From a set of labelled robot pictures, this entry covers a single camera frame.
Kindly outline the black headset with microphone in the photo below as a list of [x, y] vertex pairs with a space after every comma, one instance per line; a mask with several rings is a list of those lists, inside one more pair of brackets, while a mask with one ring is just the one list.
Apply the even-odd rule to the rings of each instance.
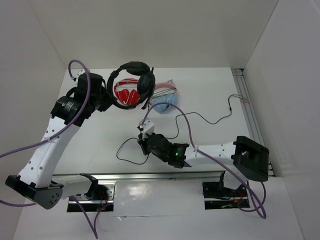
[[[139, 77], [136, 84], [136, 91], [139, 95], [139, 98], [136, 103], [125, 103], [123, 105], [120, 104], [115, 97], [114, 80], [123, 70], [126, 70], [131, 75]], [[156, 80], [153, 71], [153, 67], [150, 68], [146, 63], [141, 61], [130, 61], [121, 65], [117, 70], [114, 70], [110, 74], [106, 83], [106, 91], [112, 99], [112, 104], [119, 109], [132, 110], [135, 109], [138, 105], [144, 103], [141, 109], [145, 110], [156, 87]]]

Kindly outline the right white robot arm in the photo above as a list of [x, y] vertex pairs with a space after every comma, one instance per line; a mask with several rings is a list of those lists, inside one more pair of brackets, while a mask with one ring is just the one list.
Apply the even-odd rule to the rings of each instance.
[[218, 190], [230, 196], [247, 181], [264, 183], [269, 178], [269, 150], [246, 136], [216, 145], [171, 143], [162, 134], [138, 135], [144, 155], [152, 154], [168, 165], [182, 169], [217, 164], [224, 170]]

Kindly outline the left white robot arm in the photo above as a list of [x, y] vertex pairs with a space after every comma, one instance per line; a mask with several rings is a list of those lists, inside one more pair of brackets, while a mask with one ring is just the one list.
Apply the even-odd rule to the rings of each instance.
[[60, 199], [83, 195], [86, 199], [108, 199], [108, 189], [87, 173], [53, 178], [55, 168], [68, 143], [91, 114], [104, 112], [112, 104], [101, 75], [90, 73], [90, 91], [87, 75], [81, 74], [75, 87], [60, 97], [51, 111], [51, 118], [39, 146], [18, 175], [7, 177], [5, 184], [46, 210]]

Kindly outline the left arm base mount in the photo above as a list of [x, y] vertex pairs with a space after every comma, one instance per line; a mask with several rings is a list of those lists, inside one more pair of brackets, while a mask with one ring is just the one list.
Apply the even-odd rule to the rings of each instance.
[[115, 188], [116, 184], [114, 182], [107, 182], [106, 184], [100, 184], [94, 195], [89, 196], [83, 193], [75, 195], [74, 198], [87, 213], [113, 212]]

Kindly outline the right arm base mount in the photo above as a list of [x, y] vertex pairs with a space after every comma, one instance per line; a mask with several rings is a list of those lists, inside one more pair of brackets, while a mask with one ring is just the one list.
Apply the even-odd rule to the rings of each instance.
[[205, 181], [202, 183], [202, 195], [204, 197], [204, 207], [206, 210], [222, 210], [234, 208], [249, 208], [247, 189], [238, 185], [236, 189], [224, 186], [224, 172], [219, 180]]

